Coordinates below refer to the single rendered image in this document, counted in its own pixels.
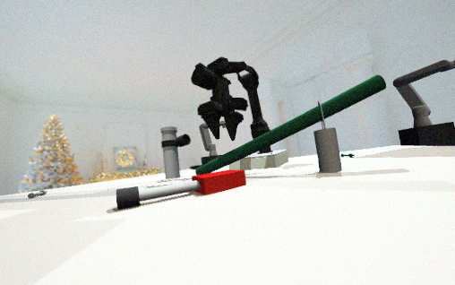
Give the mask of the dark green pipe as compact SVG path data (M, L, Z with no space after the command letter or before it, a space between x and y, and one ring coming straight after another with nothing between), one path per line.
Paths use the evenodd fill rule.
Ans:
M386 83L380 75L375 75L371 79L361 82L352 89L340 93L337 97L329 99L322 103L322 113L324 119L331 117L345 108L355 105L363 99L385 90ZM260 151L274 143L277 143L290 135L301 132L307 127L322 121L322 113L320 105L299 115L280 125L269 132L247 142L236 149L212 160L195 170L196 175L210 174L220 168L232 164L240 159L243 159L257 151Z

